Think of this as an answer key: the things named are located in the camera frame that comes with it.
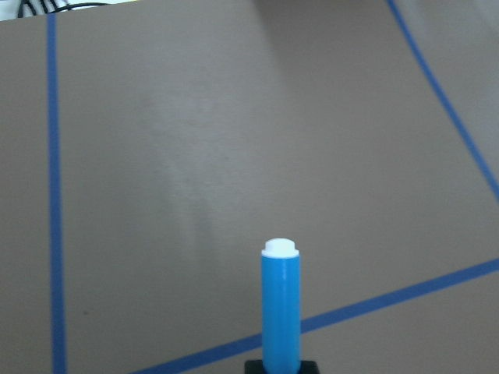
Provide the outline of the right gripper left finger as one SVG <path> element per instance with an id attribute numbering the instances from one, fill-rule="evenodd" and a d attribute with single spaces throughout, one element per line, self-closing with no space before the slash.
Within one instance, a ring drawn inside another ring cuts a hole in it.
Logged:
<path id="1" fill-rule="evenodd" d="M 248 360 L 244 363 L 244 374 L 265 374 L 262 360 Z"/>

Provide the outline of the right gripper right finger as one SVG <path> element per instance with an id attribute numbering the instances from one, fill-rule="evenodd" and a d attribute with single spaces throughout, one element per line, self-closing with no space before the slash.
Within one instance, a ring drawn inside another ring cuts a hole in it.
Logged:
<path id="1" fill-rule="evenodd" d="M 319 367 L 315 361 L 303 360 L 300 362 L 299 374 L 319 374 Z"/>

